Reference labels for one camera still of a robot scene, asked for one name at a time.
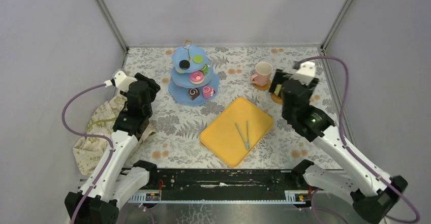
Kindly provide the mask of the pink ceramic mug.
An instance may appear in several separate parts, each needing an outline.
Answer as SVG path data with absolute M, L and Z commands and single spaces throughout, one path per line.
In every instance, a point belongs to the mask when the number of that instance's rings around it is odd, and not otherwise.
M 273 67 L 268 62 L 259 62 L 255 65 L 255 74 L 251 76 L 251 83 L 257 86 L 265 86 L 269 81 Z

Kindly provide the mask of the white glazed donut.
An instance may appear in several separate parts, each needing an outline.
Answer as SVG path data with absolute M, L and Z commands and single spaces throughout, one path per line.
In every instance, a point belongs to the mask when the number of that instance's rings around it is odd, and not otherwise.
M 180 74 L 184 74 L 185 73 L 185 71 L 183 71 L 183 70 L 181 70 L 181 69 L 175 69 L 178 73 L 180 73 Z

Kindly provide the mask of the black sandwich cookie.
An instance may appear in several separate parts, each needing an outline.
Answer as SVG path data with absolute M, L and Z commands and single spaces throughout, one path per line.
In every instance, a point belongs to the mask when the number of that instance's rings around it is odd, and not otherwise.
M 182 70 L 187 70 L 190 67 L 190 62 L 188 60 L 181 60 L 178 64 L 179 68 Z

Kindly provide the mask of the blue three-tier cake stand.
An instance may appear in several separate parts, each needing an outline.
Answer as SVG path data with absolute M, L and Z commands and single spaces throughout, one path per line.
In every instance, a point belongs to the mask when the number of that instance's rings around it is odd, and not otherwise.
M 203 48 L 186 40 L 173 52 L 172 62 L 168 91 L 177 103 L 201 106 L 216 97 L 220 78 Z

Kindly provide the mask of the chocolate swirl roll cake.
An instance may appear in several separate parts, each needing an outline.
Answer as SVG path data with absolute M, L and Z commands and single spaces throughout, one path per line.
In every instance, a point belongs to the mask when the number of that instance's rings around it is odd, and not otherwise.
M 195 100 L 196 98 L 198 98 L 199 95 L 200 95 L 199 88 L 189 88 L 188 89 L 188 96 L 192 101 Z

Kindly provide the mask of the pink sprinkled donut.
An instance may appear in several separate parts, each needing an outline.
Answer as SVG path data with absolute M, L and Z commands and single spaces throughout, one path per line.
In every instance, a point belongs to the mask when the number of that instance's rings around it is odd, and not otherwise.
M 205 76 L 201 71 L 194 71 L 190 73 L 189 80 L 192 84 L 201 84 L 205 79 Z

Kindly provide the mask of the green macaron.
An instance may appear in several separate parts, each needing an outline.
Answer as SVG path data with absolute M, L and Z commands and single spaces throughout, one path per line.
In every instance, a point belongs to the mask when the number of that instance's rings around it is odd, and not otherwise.
M 201 56 L 201 55 L 194 55 L 193 56 L 193 62 L 194 63 L 197 63 L 197 64 L 199 64 L 199 63 L 202 63 L 203 62 L 203 56 Z

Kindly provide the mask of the green swirl roll cake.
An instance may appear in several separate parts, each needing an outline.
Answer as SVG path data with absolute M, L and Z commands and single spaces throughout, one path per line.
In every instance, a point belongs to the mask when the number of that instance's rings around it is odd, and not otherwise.
M 205 64 L 204 67 L 200 70 L 204 76 L 206 76 L 209 73 L 210 66 L 208 64 Z

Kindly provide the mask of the pink swirl roll cake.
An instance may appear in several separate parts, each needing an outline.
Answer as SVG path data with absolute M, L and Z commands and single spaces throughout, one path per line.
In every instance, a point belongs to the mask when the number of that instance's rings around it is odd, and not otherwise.
M 202 95 L 205 99 L 211 98 L 215 93 L 215 89 L 209 85 L 202 87 Z

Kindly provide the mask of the yellow serving tray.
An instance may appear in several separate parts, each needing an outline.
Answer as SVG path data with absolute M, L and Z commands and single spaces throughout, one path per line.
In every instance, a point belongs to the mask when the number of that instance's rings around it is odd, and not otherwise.
M 236 98 L 206 127 L 200 134 L 200 142 L 224 164 L 237 167 L 250 151 L 245 149 L 235 123 L 245 134 L 246 121 L 249 121 L 251 151 L 271 130 L 273 119 L 245 98 Z

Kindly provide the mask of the green ceramic mug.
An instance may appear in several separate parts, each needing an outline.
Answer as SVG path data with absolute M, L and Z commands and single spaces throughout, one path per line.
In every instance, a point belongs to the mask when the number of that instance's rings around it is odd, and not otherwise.
M 281 84 L 278 84 L 278 85 L 275 87 L 275 90 L 274 90 L 273 94 L 274 94 L 275 96 L 277 96 L 277 97 L 280 97 L 281 89 L 282 89 L 282 85 L 281 85 Z

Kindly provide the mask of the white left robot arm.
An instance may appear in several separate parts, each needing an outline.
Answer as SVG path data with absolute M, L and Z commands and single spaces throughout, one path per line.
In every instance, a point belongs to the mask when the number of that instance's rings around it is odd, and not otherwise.
M 114 121 L 110 136 L 80 133 L 70 128 L 65 119 L 67 108 L 79 96 L 101 87 L 115 86 L 126 102 Z M 76 192 L 69 192 L 65 206 L 71 223 L 116 223 L 119 211 L 126 201 L 144 187 L 156 186 L 158 176 L 155 164 L 137 161 L 118 186 L 118 176 L 132 150 L 138 145 L 152 116 L 151 104 L 160 91 L 154 79 L 140 73 L 128 76 L 118 70 L 112 79 L 88 88 L 73 96 L 64 106 L 61 119 L 71 133 L 87 138 L 101 138 L 108 146 L 86 183 Z

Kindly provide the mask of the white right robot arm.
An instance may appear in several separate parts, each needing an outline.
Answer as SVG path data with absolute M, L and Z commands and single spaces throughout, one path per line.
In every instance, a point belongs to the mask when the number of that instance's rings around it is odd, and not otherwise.
M 294 187 L 322 188 L 352 205 L 368 223 L 379 223 L 400 199 L 408 183 L 400 175 L 391 176 L 374 165 L 364 154 L 339 134 L 335 122 L 309 98 L 318 79 L 308 85 L 287 79 L 281 84 L 282 117 L 300 136 L 331 156 L 347 177 L 330 173 L 312 161 L 303 160 L 291 176 Z

